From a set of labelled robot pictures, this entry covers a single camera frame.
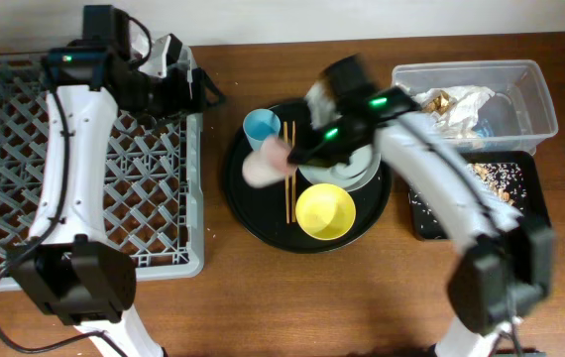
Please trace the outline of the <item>yellow bowl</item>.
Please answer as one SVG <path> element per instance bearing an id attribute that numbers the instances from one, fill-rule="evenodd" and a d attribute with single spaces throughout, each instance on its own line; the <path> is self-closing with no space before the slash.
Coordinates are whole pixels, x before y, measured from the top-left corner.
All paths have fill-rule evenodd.
<path id="1" fill-rule="evenodd" d="M 343 188 L 320 183 L 305 189 L 295 205 L 300 229 L 313 239 L 332 241 L 343 237 L 354 225 L 357 209 Z"/>

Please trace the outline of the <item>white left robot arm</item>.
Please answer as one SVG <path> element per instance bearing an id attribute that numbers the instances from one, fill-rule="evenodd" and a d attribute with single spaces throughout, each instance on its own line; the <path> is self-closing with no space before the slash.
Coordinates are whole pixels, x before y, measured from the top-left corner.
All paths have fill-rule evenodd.
<path id="1" fill-rule="evenodd" d="M 133 259 L 108 243 L 107 148 L 121 112 L 149 129 L 225 97 L 176 36 L 134 47 L 134 19 L 111 5 L 83 9 L 82 35 L 42 60 L 49 134 L 40 201 L 25 246 L 4 273 L 44 314 L 78 329 L 105 356 L 161 356 L 135 310 Z"/>

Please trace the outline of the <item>pink plastic cup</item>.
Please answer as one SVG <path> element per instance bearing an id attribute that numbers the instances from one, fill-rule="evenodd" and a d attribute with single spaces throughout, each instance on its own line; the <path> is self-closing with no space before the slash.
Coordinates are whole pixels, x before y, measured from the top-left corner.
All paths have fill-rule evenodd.
<path id="1" fill-rule="evenodd" d="M 297 166 L 287 162 L 290 153 L 289 144 L 278 136 L 269 136 L 258 151 L 244 160 L 244 181 L 253 188 L 262 188 L 290 177 L 297 170 Z"/>

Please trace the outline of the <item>food scraps rice and peanuts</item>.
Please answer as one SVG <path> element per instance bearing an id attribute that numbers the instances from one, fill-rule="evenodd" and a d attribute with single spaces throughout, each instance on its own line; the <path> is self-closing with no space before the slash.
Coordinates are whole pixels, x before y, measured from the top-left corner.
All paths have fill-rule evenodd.
<path id="1" fill-rule="evenodd" d="M 524 184 L 524 174 L 515 163 L 469 163 L 467 170 L 482 186 L 491 191 L 499 200 L 514 207 L 521 213 L 527 211 L 528 192 Z M 408 193 L 409 206 L 413 209 L 412 217 L 424 223 L 438 223 L 435 213 L 417 191 Z"/>

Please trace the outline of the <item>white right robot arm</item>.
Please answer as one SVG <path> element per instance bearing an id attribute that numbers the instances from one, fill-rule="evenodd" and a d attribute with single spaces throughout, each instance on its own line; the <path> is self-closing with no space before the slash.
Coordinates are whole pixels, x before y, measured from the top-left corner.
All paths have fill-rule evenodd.
<path id="1" fill-rule="evenodd" d="M 552 291 L 550 225 L 485 188 L 420 105 L 398 87 L 378 89 L 359 57 L 332 63 L 316 83 L 328 105 L 310 108 L 319 124 L 288 162 L 329 167 L 372 146 L 422 193 L 460 255 L 447 285 L 455 316 L 429 355 L 492 356 L 504 339 L 522 355 L 516 328 Z"/>

